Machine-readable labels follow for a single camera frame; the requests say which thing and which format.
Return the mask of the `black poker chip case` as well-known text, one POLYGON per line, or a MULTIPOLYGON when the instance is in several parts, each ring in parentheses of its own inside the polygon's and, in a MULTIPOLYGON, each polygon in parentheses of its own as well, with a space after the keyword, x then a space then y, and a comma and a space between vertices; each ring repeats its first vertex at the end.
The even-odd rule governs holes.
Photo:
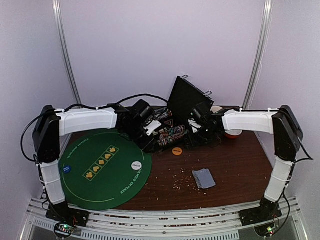
POLYGON ((179 144, 184 145, 184 138, 182 138, 167 146, 159 146, 158 139, 160 133, 171 129, 164 124, 164 121, 173 119, 174 127, 184 125, 187 130, 186 133, 188 133, 187 125, 188 119, 192 116, 191 112, 197 104, 202 102, 205 102, 209 108, 211 108, 214 103, 203 91, 190 83, 186 75, 178 76, 173 85, 167 105, 158 108, 151 107, 153 109, 153 115, 144 123, 144 127, 146 128, 151 127, 152 124, 160 124, 160 126, 156 127, 150 134, 150 136, 155 139, 154 152, 159 152, 179 144))

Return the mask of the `orange big blind button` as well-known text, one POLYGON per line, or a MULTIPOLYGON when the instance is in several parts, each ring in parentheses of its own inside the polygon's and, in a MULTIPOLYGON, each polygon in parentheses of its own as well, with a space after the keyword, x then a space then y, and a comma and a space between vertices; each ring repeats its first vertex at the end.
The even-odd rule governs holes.
POLYGON ((180 147, 175 147, 172 149, 172 154, 175 156, 180 156, 183 153, 183 150, 180 147))

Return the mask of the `white dealer button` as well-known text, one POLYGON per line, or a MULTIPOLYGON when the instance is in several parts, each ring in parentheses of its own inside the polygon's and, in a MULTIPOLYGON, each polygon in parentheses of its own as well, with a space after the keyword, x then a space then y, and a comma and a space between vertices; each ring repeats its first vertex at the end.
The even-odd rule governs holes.
POLYGON ((142 168, 142 163, 140 161, 134 161, 132 164, 131 164, 131 168, 135 171, 138 171, 142 168))

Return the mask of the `blue small blind button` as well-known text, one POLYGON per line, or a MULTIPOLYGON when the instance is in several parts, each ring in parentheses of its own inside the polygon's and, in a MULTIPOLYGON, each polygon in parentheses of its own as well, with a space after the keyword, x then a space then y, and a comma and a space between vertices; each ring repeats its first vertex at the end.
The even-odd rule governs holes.
POLYGON ((72 167, 71 167, 70 165, 66 165, 66 166, 64 166, 64 167, 62 168, 62 171, 63 171, 64 174, 70 173, 71 170, 72 170, 72 167))

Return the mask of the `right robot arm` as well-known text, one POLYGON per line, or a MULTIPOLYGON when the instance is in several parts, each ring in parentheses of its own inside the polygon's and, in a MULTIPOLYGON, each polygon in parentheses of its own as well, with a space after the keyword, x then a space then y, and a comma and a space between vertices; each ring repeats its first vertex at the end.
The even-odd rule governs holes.
POLYGON ((243 225, 270 221, 280 215, 279 201, 285 196, 302 147, 303 131, 288 105, 263 110, 241 107, 221 108, 212 112, 203 104, 195 106, 186 117, 191 146, 205 145, 227 132, 254 132, 273 170, 259 206, 241 210, 243 225))

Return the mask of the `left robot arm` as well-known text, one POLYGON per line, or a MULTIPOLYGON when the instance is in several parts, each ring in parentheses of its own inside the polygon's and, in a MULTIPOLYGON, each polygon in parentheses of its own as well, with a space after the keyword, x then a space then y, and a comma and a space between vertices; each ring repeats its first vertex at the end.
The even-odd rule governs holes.
POLYGON ((46 216, 85 226, 89 211, 116 208, 135 197, 152 170, 153 144, 143 100, 79 109, 43 108, 32 138, 34 160, 46 191, 46 216))

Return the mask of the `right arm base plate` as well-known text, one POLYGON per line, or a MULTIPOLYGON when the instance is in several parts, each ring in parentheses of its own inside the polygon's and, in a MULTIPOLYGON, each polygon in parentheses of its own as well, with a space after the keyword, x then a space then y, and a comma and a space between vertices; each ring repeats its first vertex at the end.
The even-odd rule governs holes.
POLYGON ((274 209, 270 211, 267 208, 255 207, 250 209, 241 210, 239 212, 239 218, 242 226, 255 225, 270 221, 274 219, 274 216, 281 217, 283 214, 280 209, 274 209))

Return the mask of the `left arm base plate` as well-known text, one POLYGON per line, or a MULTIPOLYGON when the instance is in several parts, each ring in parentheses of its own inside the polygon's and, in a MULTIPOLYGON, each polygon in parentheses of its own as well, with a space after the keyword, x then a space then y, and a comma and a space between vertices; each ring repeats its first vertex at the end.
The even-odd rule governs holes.
POLYGON ((46 211, 45 217, 57 222, 66 223, 74 227, 86 227, 89 220, 90 213, 85 210, 70 208, 69 213, 64 216, 59 216, 53 209, 46 211))

